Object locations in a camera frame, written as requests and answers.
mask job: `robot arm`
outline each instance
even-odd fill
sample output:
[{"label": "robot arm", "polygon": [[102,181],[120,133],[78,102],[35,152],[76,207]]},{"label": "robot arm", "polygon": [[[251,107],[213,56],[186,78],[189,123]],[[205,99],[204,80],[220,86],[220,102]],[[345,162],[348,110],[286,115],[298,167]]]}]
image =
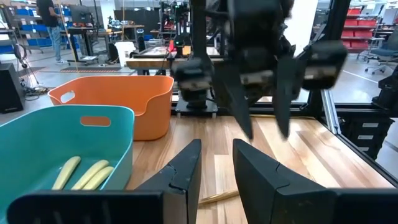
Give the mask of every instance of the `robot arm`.
[{"label": "robot arm", "polygon": [[272,96],[278,127],[287,138],[291,101],[302,88],[331,88],[347,56],[340,41],[319,40],[294,57],[295,46],[283,35],[293,3],[221,0],[216,12],[208,11],[225,31],[228,57],[212,63],[207,55],[201,55],[173,66],[183,99],[206,100],[205,95],[193,95],[213,89],[217,105],[227,108],[252,139],[249,106],[263,96]]}]

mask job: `bin handle cutout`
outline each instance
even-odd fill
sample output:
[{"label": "bin handle cutout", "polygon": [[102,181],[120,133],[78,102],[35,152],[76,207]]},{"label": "bin handle cutout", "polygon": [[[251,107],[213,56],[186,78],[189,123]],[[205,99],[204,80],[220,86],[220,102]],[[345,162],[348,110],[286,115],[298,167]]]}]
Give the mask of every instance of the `bin handle cutout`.
[{"label": "bin handle cutout", "polygon": [[111,126],[111,120],[106,116],[82,116],[80,124],[91,127],[109,127]]},{"label": "bin handle cutout", "polygon": [[68,103],[68,101],[72,100],[75,97],[75,92],[70,90],[61,96],[61,103]]}]

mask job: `computer monitor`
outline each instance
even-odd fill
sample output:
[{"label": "computer monitor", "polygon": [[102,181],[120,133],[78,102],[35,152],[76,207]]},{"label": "computer monitor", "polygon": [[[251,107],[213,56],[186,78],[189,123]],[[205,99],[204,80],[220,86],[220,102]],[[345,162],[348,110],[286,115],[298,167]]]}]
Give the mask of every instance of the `computer monitor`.
[{"label": "computer monitor", "polygon": [[70,6],[72,21],[76,23],[93,23],[91,12],[87,6]]}]

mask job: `red storage bin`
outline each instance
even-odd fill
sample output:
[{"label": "red storage bin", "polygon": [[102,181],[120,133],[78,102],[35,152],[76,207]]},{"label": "red storage bin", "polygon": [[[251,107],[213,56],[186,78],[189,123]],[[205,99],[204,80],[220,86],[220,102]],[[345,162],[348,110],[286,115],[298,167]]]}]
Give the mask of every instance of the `red storage bin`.
[{"label": "red storage bin", "polygon": [[347,48],[351,47],[351,42],[350,41],[343,41],[344,46],[346,46]]},{"label": "red storage bin", "polygon": [[366,49],[369,47],[368,42],[363,42],[363,41],[352,41],[351,42],[351,47],[354,49]]},{"label": "red storage bin", "polygon": [[347,15],[359,15],[361,13],[361,9],[348,9]]},{"label": "red storage bin", "polygon": [[376,20],[358,20],[359,26],[376,26]]},{"label": "red storage bin", "polygon": [[358,20],[356,19],[346,19],[344,26],[358,26]]},{"label": "red storage bin", "polygon": [[343,30],[343,33],[341,33],[342,37],[354,37],[354,31],[351,30]]},{"label": "red storage bin", "polygon": [[355,37],[368,37],[371,38],[373,33],[371,31],[358,30],[355,31]]}]

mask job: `banana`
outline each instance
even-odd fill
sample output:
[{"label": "banana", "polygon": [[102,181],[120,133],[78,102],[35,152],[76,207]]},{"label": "banana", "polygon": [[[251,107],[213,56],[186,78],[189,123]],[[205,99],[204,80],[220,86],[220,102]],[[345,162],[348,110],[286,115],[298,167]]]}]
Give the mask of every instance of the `banana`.
[{"label": "banana", "polygon": [[83,187],[83,190],[95,190],[106,178],[108,178],[112,170],[113,167],[111,166],[101,169],[93,178],[90,179],[90,181],[88,181],[88,183]]},{"label": "banana", "polygon": [[63,165],[60,174],[55,180],[52,190],[62,190],[65,184],[68,182],[69,177],[75,170],[76,166],[80,162],[80,156],[73,156]]},{"label": "banana", "polygon": [[82,189],[87,182],[96,174],[98,173],[102,168],[106,167],[109,165],[109,162],[106,160],[100,160],[96,162],[94,165],[92,165],[83,175],[80,177],[78,182],[75,183],[75,185],[72,187],[72,190],[80,190]]}]

